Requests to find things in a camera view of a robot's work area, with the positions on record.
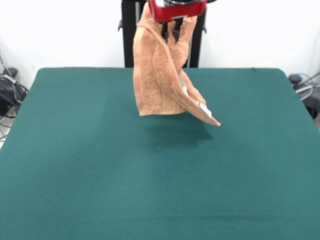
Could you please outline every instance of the black device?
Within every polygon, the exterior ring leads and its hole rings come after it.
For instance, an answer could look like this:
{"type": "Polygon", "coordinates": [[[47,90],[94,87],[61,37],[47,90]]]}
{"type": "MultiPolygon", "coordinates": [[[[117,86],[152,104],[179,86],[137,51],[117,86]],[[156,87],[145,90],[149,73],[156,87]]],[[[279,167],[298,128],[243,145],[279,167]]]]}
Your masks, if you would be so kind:
{"type": "Polygon", "coordinates": [[[303,80],[299,74],[291,74],[288,77],[292,87],[313,119],[320,113],[320,85],[310,82],[319,74],[320,73],[317,73],[307,80],[303,80]]]}

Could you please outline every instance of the felt surface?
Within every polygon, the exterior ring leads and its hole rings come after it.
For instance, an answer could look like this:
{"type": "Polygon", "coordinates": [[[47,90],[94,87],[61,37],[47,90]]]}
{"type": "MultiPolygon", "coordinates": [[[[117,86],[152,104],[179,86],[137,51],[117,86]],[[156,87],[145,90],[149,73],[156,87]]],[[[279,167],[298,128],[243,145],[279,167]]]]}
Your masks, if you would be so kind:
{"type": "Polygon", "coordinates": [[[1,240],[319,240],[320,135],[277,69],[188,69],[221,127],[139,117],[132,69],[39,71],[0,152],[1,240]]]}

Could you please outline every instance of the black cable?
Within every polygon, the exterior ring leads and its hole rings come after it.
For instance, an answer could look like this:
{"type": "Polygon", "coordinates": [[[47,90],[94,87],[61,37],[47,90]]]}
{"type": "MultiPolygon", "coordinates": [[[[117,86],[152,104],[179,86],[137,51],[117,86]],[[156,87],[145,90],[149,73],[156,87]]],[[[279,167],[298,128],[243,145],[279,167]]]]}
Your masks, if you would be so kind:
{"type": "Polygon", "coordinates": [[[2,139],[5,139],[7,136],[8,136],[8,135],[3,135],[2,137],[0,137],[0,141],[1,141],[2,139]]]}
{"type": "Polygon", "coordinates": [[[3,61],[2,56],[1,56],[1,52],[0,52],[0,63],[2,64],[4,70],[8,73],[8,75],[10,77],[12,77],[11,72],[6,68],[6,65],[4,64],[4,61],[3,61]]]}

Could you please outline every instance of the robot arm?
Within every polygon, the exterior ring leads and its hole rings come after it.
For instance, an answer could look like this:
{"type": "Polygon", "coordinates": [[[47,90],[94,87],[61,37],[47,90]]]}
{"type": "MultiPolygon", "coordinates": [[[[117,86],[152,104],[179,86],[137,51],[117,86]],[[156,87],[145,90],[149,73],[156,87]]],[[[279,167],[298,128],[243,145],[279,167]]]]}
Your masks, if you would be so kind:
{"type": "Polygon", "coordinates": [[[184,17],[202,15],[208,3],[216,0],[148,0],[154,20],[162,24],[162,37],[168,41],[168,22],[175,21],[172,31],[175,42],[178,42],[180,27],[184,17]]]}

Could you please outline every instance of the towel fold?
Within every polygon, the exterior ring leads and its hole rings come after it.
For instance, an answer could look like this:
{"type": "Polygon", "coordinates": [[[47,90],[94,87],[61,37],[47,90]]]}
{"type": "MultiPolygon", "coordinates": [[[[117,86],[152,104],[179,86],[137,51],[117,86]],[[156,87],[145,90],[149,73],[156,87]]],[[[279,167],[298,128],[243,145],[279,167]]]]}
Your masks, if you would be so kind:
{"type": "Polygon", "coordinates": [[[196,16],[184,17],[176,43],[172,34],[175,22],[169,22],[166,42],[161,36],[162,24],[154,21],[145,3],[133,40],[133,86],[140,116],[188,111],[206,123],[221,125],[183,70],[196,23],[196,16]]]}

